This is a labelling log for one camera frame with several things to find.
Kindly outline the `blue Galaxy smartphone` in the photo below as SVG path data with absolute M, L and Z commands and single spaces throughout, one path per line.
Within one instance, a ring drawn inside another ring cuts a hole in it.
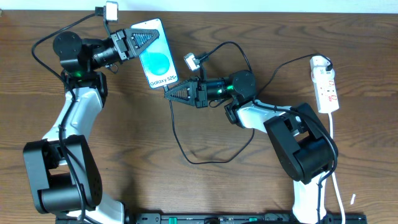
M 166 34 L 159 18 L 140 22 L 131 26 L 133 29 L 156 29 L 159 38 L 140 54 L 141 64 L 151 88 L 158 88 L 178 81 Z

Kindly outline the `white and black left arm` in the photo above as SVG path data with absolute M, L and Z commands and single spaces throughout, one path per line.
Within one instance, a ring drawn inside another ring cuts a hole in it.
M 101 69 L 137 58 L 159 36 L 155 29 L 120 29 L 106 39 L 83 39 L 68 28 L 51 34 L 65 103 L 50 131 L 23 149 L 39 213 L 55 215 L 57 223 L 131 222 L 125 205 L 104 193 L 88 138 L 108 95 Z

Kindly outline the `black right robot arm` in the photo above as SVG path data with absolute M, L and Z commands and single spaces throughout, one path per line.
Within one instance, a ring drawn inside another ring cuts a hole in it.
M 249 70 L 224 78 L 191 77 L 165 88 L 164 93 L 170 102 L 196 108 L 229 100 L 224 107 L 229 122 L 266 133 L 283 170 L 293 180 L 295 221 L 321 223 L 326 218 L 324 184 L 338 162 L 335 142 L 309 104 L 268 105 L 256 95 L 256 80 Z

